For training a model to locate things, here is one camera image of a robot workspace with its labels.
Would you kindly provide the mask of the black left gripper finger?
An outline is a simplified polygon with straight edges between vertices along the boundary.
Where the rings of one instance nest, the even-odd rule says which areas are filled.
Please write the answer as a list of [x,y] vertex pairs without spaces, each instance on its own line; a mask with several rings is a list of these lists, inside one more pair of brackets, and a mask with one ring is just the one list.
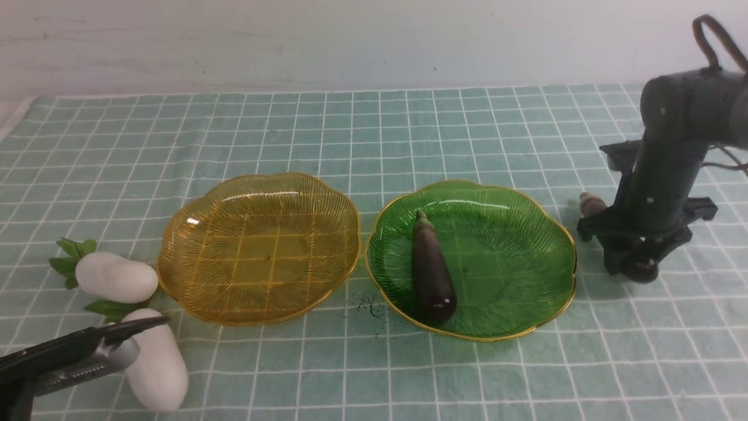
[[131,322],[88,327],[36,346],[27,347],[1,359],[2,375],[31,375],[60,370],[72,363],[92,357],[96,349],[118,346],[145,330],[165,325],[170,318],[161,315]]

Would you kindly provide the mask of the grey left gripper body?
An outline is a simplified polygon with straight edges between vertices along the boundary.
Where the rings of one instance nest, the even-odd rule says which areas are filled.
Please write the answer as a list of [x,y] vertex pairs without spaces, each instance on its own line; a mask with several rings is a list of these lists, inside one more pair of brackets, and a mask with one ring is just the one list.
[[133,365],[139,355],[134,339],[87,346],[55,346],[40,353],[19,351],[3,357],[2,420],[29,420],[34,399],[96,380]]

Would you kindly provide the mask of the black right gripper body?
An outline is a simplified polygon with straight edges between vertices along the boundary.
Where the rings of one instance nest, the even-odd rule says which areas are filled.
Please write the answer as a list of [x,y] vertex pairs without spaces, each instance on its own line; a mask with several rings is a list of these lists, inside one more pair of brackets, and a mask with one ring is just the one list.
[[711,220],[718,212],[713,200],[690,197],[708,145],[634,140],[608,144],[601,151],[610,170],[621,174],[619,186],[606,210],[581,217],[577,232],[584,241],[597,235],[639,240],[634,255],[657,261],[659,272],[660,262],[692,239],[690,224]]

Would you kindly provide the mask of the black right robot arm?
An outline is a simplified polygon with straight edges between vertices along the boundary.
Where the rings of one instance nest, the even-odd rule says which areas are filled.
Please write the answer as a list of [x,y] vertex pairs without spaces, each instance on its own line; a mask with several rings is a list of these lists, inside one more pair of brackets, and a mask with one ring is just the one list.
[[639,111],[641,139],[601,146],[609,169],[621,175],[614,202],[581,194],[577,232],[598,240],[610,275],[649,283],[660,262],[692,239],[690,224],[718,213],[713,200],[690,191],[709,151],[746,151],[746,75],[661,75],[644,86]]

